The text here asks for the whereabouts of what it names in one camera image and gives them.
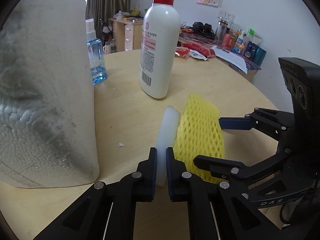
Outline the yellow foam net sleeve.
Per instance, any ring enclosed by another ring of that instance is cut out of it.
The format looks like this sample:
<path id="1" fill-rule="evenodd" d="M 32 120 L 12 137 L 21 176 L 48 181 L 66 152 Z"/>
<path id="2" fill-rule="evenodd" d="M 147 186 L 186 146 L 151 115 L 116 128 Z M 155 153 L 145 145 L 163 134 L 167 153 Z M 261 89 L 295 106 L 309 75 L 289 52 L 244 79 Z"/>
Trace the yellow foam net sleeve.
<path id="1" fill-rule="evenodd" d="M 201 95 L 191 93 L 180 118 L 173 146 L 175 158 L 185 163 L 187 171 L 204 181 L 217 184 L 219 178 L 195 166 L 198 155 L 223 159 L 225 146 L 219 124 L 219 109 Z"/>

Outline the white foam strip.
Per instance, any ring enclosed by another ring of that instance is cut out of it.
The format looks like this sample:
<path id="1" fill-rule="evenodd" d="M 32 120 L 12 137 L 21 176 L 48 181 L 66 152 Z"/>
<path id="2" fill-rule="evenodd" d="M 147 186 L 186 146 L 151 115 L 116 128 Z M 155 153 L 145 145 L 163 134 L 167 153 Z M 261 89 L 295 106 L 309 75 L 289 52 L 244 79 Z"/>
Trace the white foam strip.
<path id="1" fill-rule="evenodd" d="M 180 124 L 180 112 L 172 106 L 165 109 L 161 127 L 157 136 L 157 174 L 156 185 L 163 187 L 167 179 L 166 150 L 174 146 L 177 129 Z"/>

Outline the white paper sheet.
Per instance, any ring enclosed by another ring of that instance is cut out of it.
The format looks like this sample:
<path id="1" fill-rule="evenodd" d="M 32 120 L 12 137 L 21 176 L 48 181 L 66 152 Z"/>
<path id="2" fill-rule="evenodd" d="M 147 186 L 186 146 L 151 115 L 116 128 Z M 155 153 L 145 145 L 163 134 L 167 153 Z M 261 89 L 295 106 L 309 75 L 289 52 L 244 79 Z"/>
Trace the white paper sheet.
<path id="1" fill-rule="evenodd" d="M 230 51 L 223 50 L 222 48 L 217 47 L 217 46 L 212 46 L 212 50 L 214 51 L 214 53 L 217 57 L 235 65 L 237 68 L 239 68 L 245 74 L 247 74 L 246 63 L 242 57 L 240 57 Z"/>

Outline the toiletry bottles group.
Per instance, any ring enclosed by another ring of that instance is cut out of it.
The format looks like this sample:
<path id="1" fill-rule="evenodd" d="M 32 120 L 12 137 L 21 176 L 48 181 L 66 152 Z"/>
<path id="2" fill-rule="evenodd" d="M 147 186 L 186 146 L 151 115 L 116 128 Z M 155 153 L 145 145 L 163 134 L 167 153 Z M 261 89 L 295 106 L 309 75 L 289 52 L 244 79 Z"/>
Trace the toiletry bottles group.
<path id="1" fill-rule="evenodd" d="M 260 46 L 262 38 L 253 29 L 234 29 L 227 18 L 219 18 L 214 42 L 218 47 L 241 55 L 259 67 L 266 55 L 266 51 Z"/>

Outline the large red snack bag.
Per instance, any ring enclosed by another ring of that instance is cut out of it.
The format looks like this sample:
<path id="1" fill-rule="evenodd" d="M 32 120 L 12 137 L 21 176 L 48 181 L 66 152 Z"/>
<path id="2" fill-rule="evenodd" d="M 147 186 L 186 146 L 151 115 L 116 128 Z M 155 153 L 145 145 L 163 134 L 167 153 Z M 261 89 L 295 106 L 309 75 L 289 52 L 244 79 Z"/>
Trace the large red snack bag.
<path id="1" fill-rule="evenodd" d="M 203 46 L 200 43 L 194 42 L 194 41 L 189 41 L 189 42 L 184 42 L 181 43 L 182 47 L 197 51 L 201 55 L 205 56 L 206 58 L 210 57 L 215 57 L 215 52 L 213 51 L 212 48 L 207 48 Z"/>

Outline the red snack packet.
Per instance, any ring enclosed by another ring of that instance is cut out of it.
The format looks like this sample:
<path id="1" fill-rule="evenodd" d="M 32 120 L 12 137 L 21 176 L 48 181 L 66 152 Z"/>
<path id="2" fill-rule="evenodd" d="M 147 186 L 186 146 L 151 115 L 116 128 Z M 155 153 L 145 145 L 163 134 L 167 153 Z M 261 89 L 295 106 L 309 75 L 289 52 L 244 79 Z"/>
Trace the red snack packet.
<path id="1" fill-rule="evenodd" d="M 176 47 L 175 56 L 176 57 L 188 57 L 189 56 L 189 48 L 185 47 Z"/>

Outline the black headphones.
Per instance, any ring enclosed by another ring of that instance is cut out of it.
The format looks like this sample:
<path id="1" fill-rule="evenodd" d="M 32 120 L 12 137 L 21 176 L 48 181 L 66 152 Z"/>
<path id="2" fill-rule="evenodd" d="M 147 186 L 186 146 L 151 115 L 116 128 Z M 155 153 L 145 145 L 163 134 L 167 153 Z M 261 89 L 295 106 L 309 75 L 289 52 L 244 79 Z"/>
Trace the black headphones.
<path id="1" fill-rule="evenodd" d="M 194 33 L 199 34 L 203 37 L 209 38 L 213 40 L 215 38 L 215 34 L 212 30 L 212 25 L 202 22 L 195 22 L 193 23 L 192 30 Z"/>

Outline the white foam box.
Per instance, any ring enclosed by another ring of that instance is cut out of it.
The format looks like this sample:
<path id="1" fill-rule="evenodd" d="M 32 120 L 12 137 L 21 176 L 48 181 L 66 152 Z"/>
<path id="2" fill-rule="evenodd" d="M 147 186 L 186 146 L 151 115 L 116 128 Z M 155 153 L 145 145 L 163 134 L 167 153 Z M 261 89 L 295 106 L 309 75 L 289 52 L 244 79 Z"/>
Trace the white foam box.
<path id="1" fill-rule="evenodd" d="M 1 0 L 1 180 L 71 187 L 99 176 L 84 0 Z"/>

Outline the blue spray bottle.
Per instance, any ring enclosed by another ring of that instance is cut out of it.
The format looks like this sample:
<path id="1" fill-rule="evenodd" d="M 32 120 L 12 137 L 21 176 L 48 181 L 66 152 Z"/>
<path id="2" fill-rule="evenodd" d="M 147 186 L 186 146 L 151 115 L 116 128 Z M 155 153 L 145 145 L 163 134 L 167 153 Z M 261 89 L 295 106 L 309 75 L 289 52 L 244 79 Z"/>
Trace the blue spray bottle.
<path id="1" fill-rule="evenodd" d="M 103 57 L 102 42 L 96 36 L 94 19 L 86 20 L 86 40 L 93 85 L 98 85 L 107 79 Z"/>

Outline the red pump lotion bottle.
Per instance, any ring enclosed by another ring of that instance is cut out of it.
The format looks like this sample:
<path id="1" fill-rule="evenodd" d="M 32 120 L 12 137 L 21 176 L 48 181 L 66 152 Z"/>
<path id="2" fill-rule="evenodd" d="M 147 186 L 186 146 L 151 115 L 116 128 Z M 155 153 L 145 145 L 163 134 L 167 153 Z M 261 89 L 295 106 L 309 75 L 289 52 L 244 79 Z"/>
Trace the red pump lotion bottle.
<path id="1" fill-rule="evenodd" d="M 143 20 L 139 82 L 155 99 L 167 95 L 181 19 L 174 0 L 153 0 Z"/>

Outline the wooden desk with drawers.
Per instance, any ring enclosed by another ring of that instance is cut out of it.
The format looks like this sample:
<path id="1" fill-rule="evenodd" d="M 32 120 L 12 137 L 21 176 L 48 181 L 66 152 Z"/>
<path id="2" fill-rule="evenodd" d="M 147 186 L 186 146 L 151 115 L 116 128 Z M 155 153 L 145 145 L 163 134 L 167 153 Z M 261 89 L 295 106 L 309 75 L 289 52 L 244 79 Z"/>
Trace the wooden desk with drawers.
<path id="1" fill-rule="evenodd" d="M 138 50 L 142 42 L 143 21 L 131 19 L 130 21 L 108 19 L 112 27 L 117 52 Z"/>

